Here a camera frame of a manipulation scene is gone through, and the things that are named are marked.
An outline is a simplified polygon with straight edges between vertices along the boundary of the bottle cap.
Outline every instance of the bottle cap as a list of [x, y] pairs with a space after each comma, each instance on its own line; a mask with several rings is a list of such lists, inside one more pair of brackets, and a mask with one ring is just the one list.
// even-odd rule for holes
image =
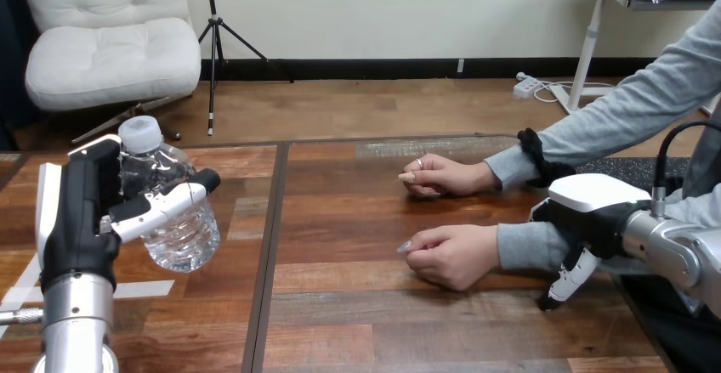
[[162, 144], [162, 132], [152, 116], [134, 116], [118, 129], [125, 149], [131, 154], [144, 154]]

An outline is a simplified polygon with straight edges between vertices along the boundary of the gray sleeve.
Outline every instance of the gray sleeve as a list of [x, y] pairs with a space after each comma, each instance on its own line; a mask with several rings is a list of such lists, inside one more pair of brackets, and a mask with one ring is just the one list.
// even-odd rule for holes
[[[709, 194], [668, 204], [666, 214], [708, 228], [721, 227], [721, 184], [717, 184]], [[568, 252], [568, 245], [551, 223], [498, 224], [497, 238], [503, 269], [555, 271]], [[617, 274], [649, 273], [639, 260], [623, 257], [603, 261], [599, 268]]]
[[503, 269], [560, 267], [568, 244], [551, 223], [498, 224], [498, 256]]
[[[646, 69], [541, 131], [549, 161], [581, 165], [644, 142], [721, 92], [721, 0]], [[534, 178], [516, 146], [486, 160], [511, 189]]]

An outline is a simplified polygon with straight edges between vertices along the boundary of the power strip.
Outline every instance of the power strip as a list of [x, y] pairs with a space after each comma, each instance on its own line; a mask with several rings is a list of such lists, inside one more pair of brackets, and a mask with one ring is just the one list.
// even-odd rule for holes
[[514, 95], [527, 99], [533, 96], [533, 93], [542, 86], [541, 82], [537, 79], [526, 76], [522, 82], [519, 82], [514, 86]]

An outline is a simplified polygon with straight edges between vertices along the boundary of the gray sweatshirt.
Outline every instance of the gray sweatshirt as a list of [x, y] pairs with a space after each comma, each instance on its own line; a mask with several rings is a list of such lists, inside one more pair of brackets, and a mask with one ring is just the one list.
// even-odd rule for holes
[[[578, 166], [644, 142], [719, 93], [721, 0], [645, 70], [538, 136], [547, 161]], [[712, 120], [721, 122], [721, 106]], [[501, 179], [504, 189], [519, 187], [538, 176], [518, 145], [486, 162]], [[668, 197], [667, 214], [678, 220], [718, 227], [719, 182], [721, 133], [706, 129], [691, 157], [683, 189]], [[557, 270], [568, 246], [550, 223], [499, 224], [498, 250], [504, 269]], [[613, 261], [606, 266], [613, 267]]]

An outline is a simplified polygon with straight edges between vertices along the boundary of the black mat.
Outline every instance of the black mat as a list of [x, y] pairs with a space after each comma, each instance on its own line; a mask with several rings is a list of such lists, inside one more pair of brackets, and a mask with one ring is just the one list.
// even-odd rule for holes
[[[668, 158], [666, 176], [683, 177], [690, 158]], [[578, 167], [578, 173], [603, 173], [632, 184], [643, 190], [650, 190], [656, 158], [604, 158]]]

